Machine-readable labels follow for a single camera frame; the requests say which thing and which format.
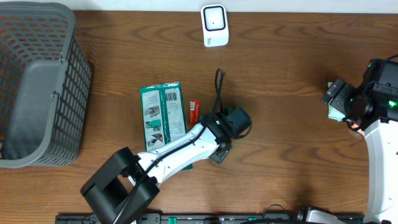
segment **red object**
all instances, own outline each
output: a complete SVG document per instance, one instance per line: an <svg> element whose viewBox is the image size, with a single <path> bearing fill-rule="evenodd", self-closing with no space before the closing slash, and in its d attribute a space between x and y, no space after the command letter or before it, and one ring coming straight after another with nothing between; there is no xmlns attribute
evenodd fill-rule
<svg viewBox="0 0 398 224"><path fill-rule="evenodd" d="M199 119L200 102L198 100L191 100L189 104L190 104L190 129L192 129Z"/></svg>

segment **wood grain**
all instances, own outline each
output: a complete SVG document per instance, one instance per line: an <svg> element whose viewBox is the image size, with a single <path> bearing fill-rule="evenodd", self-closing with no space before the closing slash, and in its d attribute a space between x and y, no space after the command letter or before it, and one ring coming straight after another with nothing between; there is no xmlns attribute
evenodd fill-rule
<svg viewBox="0 0 398 224"><path fill-rule="evenodd" d="M81 186L118 149L144 150L139 87L180 81L184 104L200 100L208 113L218 67L227 71L224 104L249 113L252 133L221 165L201 161L173 176L151 209L252 213L310 203L366 211L366 143L329 120L320 98L327 82L358 85L370 58L397 53L397 15L229 13L229 44L207 49L199 13L75 14L94 70L80 158L66 167L0 169L0 223L91 212Z"/></svg>

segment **white wall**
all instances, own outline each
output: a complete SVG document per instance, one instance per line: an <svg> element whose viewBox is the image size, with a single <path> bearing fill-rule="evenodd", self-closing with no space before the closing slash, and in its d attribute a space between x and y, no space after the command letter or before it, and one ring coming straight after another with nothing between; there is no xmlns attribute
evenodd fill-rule
<svg viewBox="0 0 398 224"><path fill-rule="evenodd" d="M398 13L398 0L52 0L76 10L199 11L221 3L229 12Z"/></svg>

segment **basket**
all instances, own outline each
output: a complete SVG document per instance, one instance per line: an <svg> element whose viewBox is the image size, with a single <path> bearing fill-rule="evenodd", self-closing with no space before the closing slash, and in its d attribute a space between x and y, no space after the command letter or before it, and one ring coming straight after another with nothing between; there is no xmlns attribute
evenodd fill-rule
<svg viewBox="0 0 398 224"><path fill-rule="evenodd" d="M0 2L0 167L77 159L92 81L74 28L62 4Z"/></svg>

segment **light green packet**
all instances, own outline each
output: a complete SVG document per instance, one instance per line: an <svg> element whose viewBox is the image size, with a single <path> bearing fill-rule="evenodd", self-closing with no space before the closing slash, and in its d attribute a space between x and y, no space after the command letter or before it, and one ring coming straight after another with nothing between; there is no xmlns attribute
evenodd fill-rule
<svg viewBox="0 0 398 224"><path fill-rule="evenodd" d="M139 91L147 151L160 148L187 132L180 82L141 87Z"/></svg>

